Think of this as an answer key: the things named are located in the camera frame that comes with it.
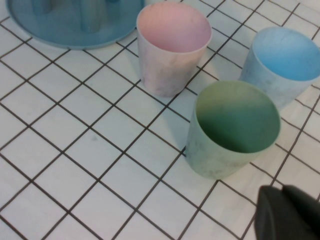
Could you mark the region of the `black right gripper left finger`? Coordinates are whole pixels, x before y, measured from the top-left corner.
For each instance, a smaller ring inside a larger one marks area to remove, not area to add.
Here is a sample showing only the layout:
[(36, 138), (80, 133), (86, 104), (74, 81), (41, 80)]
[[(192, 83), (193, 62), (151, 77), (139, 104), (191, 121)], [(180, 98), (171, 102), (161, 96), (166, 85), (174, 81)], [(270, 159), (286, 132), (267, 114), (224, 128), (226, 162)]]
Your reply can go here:
[(254, 230), (257, 240), (275, 240), (276, 201), (280, 200), (281, 191), (272, 186), (262, 186), (257, 197)]

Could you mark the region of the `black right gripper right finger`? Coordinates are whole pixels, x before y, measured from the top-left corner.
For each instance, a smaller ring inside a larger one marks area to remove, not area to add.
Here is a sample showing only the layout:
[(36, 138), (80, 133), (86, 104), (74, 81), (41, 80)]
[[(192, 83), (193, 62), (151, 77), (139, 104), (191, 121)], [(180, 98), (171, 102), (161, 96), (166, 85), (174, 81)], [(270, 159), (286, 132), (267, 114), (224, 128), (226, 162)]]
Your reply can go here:
[(276, 200), (273, 228), (276, 240), (318, 240), (320, 204), (293, 185), (285, 185)]

